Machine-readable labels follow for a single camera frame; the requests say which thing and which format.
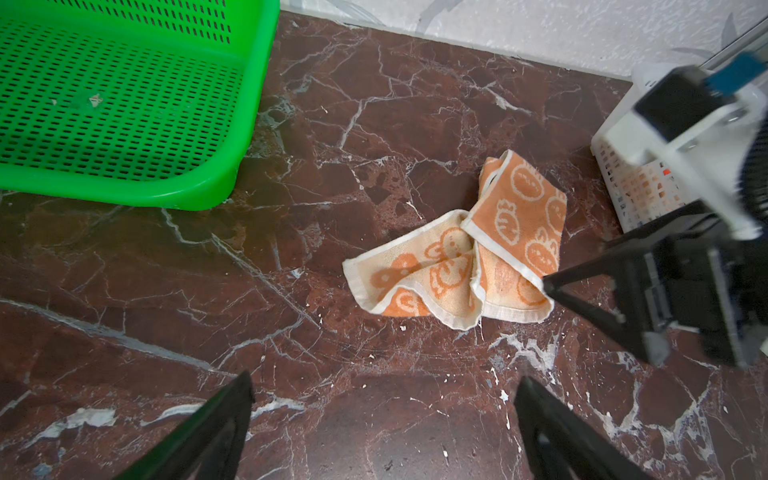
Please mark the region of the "white plastic basket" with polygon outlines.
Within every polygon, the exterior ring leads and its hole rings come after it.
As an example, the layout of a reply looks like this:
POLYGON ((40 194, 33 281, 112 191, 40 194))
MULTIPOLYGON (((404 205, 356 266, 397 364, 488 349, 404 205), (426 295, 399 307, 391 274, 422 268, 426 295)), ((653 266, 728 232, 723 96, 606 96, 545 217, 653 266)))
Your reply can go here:
POLYGON ((632 166, 606 139, 610 127, 674 67, 671 63, 645 63, 634 67, 632 86, 591 140, 591 152, 625 233, 698 200, 662 161, 652 159, 645 165, 632 166))

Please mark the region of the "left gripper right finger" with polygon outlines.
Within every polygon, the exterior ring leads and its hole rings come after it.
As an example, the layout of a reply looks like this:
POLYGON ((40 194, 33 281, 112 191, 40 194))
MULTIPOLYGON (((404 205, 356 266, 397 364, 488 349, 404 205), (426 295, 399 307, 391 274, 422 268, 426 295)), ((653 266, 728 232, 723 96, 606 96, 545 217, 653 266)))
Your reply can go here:
POLYGON ((536 479, 648 479, 650 476, 598 435, 530 376, 514 406, 529 468, 536 479))

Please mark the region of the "orange patterned towel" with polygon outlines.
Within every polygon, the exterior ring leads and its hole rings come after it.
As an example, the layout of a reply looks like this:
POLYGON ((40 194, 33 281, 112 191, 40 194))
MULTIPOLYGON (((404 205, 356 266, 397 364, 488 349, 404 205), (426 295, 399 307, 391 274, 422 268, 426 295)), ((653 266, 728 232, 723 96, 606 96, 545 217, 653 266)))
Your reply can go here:
POLYGON ((467 331, 486 317, 540 323, 554 309, 567 197, 512 150, 488 158, 471 210, 452 210, 343 262, 357 304, 387 317, 432 315, 467 331))

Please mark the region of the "green plastic basket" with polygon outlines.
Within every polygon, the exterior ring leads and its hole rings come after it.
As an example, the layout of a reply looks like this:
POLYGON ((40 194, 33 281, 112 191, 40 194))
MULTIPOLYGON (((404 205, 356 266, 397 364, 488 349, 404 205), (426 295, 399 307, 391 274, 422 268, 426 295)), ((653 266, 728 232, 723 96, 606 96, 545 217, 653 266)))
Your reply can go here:
POLYGON ((253 135, 276 1, 5 1, 1 186, 211 209, 253 135))

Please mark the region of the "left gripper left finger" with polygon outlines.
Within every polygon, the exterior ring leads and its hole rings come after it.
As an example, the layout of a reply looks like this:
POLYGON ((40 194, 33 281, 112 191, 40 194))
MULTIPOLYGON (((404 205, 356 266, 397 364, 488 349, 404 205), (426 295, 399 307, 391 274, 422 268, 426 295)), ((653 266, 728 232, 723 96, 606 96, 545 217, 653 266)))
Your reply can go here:
POLYGON ((241 372, 119 479, 233 479, 255 401, 250 374, 241 372))

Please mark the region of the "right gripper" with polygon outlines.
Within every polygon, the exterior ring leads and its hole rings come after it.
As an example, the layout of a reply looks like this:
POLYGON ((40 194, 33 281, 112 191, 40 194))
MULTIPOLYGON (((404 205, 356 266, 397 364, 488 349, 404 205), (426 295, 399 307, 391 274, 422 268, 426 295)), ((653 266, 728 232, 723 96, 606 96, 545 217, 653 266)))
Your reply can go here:
POLYGON ((735 240, 702 201, 606 243, 601 256, 542 279, 547 296, 589 321, 637 359, 661 366, 666 331, 688 328, 705 355, 746 369, 767 338, 767 239, 735 240), (612 281, 614 310, 567 291, 612 281))

